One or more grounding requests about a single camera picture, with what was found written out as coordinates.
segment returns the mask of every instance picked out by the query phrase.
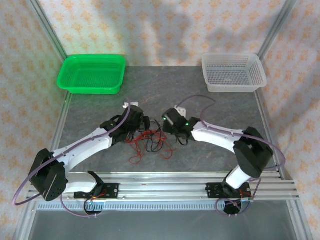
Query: plastic basket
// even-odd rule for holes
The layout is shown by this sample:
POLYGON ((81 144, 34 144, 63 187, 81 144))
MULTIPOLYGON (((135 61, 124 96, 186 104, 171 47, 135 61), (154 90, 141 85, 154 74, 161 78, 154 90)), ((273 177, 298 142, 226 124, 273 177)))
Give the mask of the plastic basket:
POLYGON ((57 85, 72 94, 117 94, 125 68, 121 55, 72 55, 64 61, 57 85))
POLYGON ((209 92, 252 93, 267 85, 262 63, 253 53, 206 53, 202 69, 209 92))

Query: tangled wires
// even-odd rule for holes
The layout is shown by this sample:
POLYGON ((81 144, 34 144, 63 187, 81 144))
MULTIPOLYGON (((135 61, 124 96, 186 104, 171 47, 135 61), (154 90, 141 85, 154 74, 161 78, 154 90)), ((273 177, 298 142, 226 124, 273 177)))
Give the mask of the tangled wires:
POLYGON ((167 136, 164 134, 164 132, 161 130, 160 124, 154 120, 150 121, 151 123, 155 123, 157 125, 157 130, 147 130, 145 132, 142 132, 140 136, 135 137, 134 134, 129 136, 125 142, 127 144, 130 144, 130 146, 134 149, 134 151, 137 153, 137 155, 132 156, 129 159, 129 163, 133 165, 137 165, 142 161, 143 156, 146 152, 148 153, 158 153, 164 160, 169 160, 174 151, 176 149, 172 149, 171 146, 167 143, 167 136), (163 155, 160 151, 164 150, 166 153, 168 153, 168 156, 163 155))

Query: red wire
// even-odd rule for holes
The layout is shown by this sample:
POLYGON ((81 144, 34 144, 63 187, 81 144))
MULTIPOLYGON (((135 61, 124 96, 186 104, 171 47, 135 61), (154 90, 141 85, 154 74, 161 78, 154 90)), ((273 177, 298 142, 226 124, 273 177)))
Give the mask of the red wire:
POLYGON ((167 149, 163 150, 167 153, 170 153, 169 157, 165 157, 160 151, 158 154, 164 159, 169 160, 176 149, 172 149, 171 146, 167 143, 167 136, 164 134, 164 132, 160 130, 147 130, 143 132, 140 136, 133 138, 131 140, 127 139, 125 142, 130 144, 130 146, 134 149, 134 151, 137 153, 137 155, 130 157, 129 163, 133 165, 137 165, 142 161, 143 156, 146 153, 146 144, 144 140, 151 140, 151 141, 157 141, 157 147, 156 150, 160 150, 163 146, 166 146, 167 149))

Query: wallpaper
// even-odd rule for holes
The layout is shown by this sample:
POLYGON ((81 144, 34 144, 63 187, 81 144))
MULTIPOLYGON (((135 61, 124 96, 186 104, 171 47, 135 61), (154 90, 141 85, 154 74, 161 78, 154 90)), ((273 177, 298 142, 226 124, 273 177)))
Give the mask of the wallpaper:
POLYGON ((65 93, 56 84, 62 62, 26 0, 0 2, 0 35, 0 240, 10 240, 24 209, 12 197, 50 147, 65 93))
POLYGON ((257 53, 285 0, 40 0, 68 55, 131 66, 196 66, 204 53, 257 53))
POLYGON ((320 239, 320 8, 298 0, 265 58, 263 96, 311 231, 320 239))

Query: robotic arm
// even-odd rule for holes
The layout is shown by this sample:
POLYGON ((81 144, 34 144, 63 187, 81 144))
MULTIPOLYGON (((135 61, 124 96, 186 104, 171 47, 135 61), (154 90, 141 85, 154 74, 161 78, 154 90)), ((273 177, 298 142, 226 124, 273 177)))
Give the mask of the robotic arm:
POLYGON ((246 130, 233 130, 209 123, 206 123, 207 126, 205 126, 200 119, 195 117, 190 118, 188 121, 176 108, 170 108, 162 117, 164 119, 163 131, 165 133, 170 133, 187 141, 214 144, 235 154, 238 166, 231 170, 222 182, 223 191, 228 196, 232 196, 233 193, 237 192, 237 189, 249 179, 259 178, 274 154, 265 143, 246 137, 234 136, 233 134, 222 134, 209 129, 207 126, 262 139, 262 136, 253 127, 248 127, 246 130))
POLYGON ((149 117, 144 116, 142 109, 132 105, 124 123, 108 134, 125 118, 127 111, 128 109, 122 115, 105 121, 94 132, 69 146, 53 152, 45 148, 37 154, 30 173, 50 159, 63 155, 41 169, 30 180, 46 201, 52 201, 62 193, 83 192, 90 193, 93 197, 101 194, 104 183, 94 172, 70 173, 70 171, 92 155, 125 141, 128 135, 136 131, 144 132, 150 128, 149 117))

